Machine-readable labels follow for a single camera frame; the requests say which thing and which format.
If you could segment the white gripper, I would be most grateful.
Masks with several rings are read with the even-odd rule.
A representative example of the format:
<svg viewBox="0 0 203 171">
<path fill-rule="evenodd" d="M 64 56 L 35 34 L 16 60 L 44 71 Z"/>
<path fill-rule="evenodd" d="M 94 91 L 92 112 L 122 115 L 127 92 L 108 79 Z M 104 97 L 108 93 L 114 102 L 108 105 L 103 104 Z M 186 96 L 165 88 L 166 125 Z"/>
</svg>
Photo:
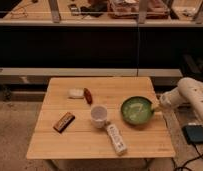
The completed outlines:
<svg viewBox="0 0 203 171">
<path fill-rule="evenodd" d="M 181 104 L 180 94 L 177 88 L 163 93 L 159 98 L 160 104 L 164 108 L 175 108 Z M 152 103 L 151 110 L 160 111 L 159 103 Z"/>
</svg>

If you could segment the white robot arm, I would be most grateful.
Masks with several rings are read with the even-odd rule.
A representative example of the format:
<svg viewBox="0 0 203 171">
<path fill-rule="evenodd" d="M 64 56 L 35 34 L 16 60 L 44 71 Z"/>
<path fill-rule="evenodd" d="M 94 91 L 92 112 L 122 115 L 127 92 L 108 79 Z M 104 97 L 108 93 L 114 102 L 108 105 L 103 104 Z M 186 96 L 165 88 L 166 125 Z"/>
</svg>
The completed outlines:
<svg viewBox="0 0 203 171">
<path fill-rule="evenodd" d="M 203 123 L 203 82 L 190 77 L 184 77 L 177 83 L 177 87 L 163 93 L 159 104 L 153 105 L 154 111 L 175 109 L 188 102 Z"/>
</svg>

